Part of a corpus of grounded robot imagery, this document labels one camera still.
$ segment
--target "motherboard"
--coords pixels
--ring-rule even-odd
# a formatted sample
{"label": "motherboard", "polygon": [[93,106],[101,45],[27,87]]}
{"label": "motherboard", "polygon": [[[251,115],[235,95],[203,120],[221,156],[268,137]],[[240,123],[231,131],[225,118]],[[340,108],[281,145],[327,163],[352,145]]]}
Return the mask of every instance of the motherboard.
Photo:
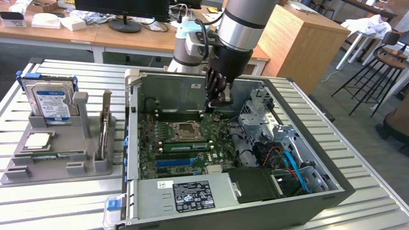
{"label": "motherboard", "polygon": [[239,167],[228,122],[220,113],[140,114],[141,179],[221,173]]}

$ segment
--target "gray floor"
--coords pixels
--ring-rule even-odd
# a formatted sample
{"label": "gray floor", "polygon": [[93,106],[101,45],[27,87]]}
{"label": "gray floor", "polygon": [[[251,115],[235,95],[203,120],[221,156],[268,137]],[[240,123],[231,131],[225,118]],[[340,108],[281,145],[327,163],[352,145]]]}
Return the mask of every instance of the gray floor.
{"label": "gray floor", "polygon": [[[0,43],[0,53],[0,98],[3,98],[15,82],[15,72],[24,69],[31,57],[93,62],[92,53],[88,51],[52,47]],[[335,72],[335,66],[343,55],[344,53],[339,52],[323,78],[325,78],[329,73]],[[112,64],[125,64],[124,55],[107,54],[105,59],[108,59]],[[149,57],[131,55],[129,64],[140,66],[148,66],[151,64],[152,67],[163,67],[169,64],[169,61],[168,58],[163,58],[163,60],[157,62]],[[393,98],[376,116],[371,118],[369,115],[372,111],[365,104],[359,107],[353,116],[348,116],[356,101],[351,99],[345,91],[341,91],[333,98],[331,97],[331,94],[353,76],[360,67],[359,64],[347,65],[344,70],[335,74],[328,82],[319,83],[313,96],[335,116],[335,125],[347,139],[352,142],[353,146],[405,202],[409,203],[409,157],[399,152],[399,148],[403,145],[401,143],[392,138],[384,141],[375,132],[375,125],[383,122],[385,115],[396,108],[399,100]]]}

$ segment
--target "robotic arm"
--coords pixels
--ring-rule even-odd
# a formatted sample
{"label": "robotic arm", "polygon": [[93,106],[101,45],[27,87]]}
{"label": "robotic arm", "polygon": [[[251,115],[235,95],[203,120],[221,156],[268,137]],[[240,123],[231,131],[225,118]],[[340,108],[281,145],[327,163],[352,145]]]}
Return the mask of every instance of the robotic arm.
{"label": "robotic arm", "polygon": [[215,107],[233,103],[233,81],[244,73],[276,4],[277,0],[229,0],[217,34],[207,34],[205,25],[215,22],[196,20],[201,31],[187,35],[185,47],[176,47],[176,50],[184,49],[187,54],[180,58],[175,56],[173,60],[193,59],[197,54],[204,59],[208,56],[204,105],[208,113],[213,112]]}

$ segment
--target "metal grid table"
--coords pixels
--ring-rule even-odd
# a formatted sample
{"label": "metal grid table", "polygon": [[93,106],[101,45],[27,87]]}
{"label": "metal grid table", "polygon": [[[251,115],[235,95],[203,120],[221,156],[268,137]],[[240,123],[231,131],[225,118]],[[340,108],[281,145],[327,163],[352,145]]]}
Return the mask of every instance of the metal grid table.
{"label": "metal grid table", "polygon": [[[0,229],[100,229],[104,201],[121,192],[123,143],[125,125],[124,72],[129,66],[45,60],[30,64],[26,72],[79,78],[88,92],[88,115],[99,115],[105,89],[112,90],[111,110],[117,118],[113,173],[53,184],[0,185]],[[376,173],[357,150],[328,121],[300,88],[285,79],[272,82],[305,123],[356,193],[339,207],[324,210],[304,226],[293,229],[409,229],[409,207]],[[284,112],[275,109],[283,122]],[[31,106],[15,84],[0,103],[0,176],[28,124]]]}

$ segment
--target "hard drive label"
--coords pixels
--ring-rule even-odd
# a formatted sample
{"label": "hard drive label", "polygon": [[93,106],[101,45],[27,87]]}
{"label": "hard drive label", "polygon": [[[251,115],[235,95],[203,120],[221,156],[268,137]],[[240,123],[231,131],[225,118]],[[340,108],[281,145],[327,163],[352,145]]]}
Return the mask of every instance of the hard drive label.
{"label": "hard drive label", "polygon": [[173,195],[179,213],[216,207],[209,181],[173,184]]}
{"label": "hard drive label", "polygon": [[65,93],[63,91],[37,91],[36,93],[44,117],[51,121],[67,121],[69,109],[64,103]]}

